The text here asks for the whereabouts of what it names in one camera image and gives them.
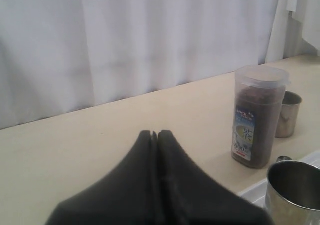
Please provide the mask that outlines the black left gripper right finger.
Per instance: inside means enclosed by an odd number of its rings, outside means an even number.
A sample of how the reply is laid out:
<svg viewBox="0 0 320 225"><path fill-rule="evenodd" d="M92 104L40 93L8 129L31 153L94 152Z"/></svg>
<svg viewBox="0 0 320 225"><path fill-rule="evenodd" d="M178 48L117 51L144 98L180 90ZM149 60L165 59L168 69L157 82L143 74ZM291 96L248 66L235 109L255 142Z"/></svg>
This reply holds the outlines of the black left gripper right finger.
<svg viewBox="0 0 320 225"><path fill-rule="evenodd" d="M159 177L168 225L272 225L262 208L208 176L170 130L158 135Z"/></svg>

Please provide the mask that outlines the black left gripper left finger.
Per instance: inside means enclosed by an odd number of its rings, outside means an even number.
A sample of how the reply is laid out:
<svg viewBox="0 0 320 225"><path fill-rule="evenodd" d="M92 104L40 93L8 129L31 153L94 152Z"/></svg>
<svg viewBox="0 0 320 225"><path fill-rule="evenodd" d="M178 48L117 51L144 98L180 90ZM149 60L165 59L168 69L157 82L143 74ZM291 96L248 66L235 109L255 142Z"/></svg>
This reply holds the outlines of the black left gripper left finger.
<svg viewBox="0 0 320 225"><path fill-rule="evenodd" d="M104 178L59 203L48 225L158 225L157 135L141 131L125 158Z"/></svg>

